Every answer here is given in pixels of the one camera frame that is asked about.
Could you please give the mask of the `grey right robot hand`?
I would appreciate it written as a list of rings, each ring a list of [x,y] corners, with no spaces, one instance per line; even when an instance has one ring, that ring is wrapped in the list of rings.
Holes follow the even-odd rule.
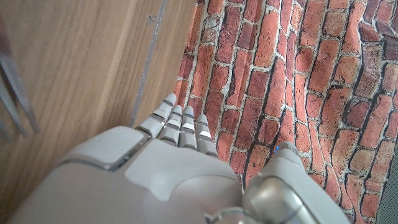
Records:
[[[242,188],[205,115],[169,94],[136,128],[118,126],[66,154],[11,223],[347,223],[288,141]]]

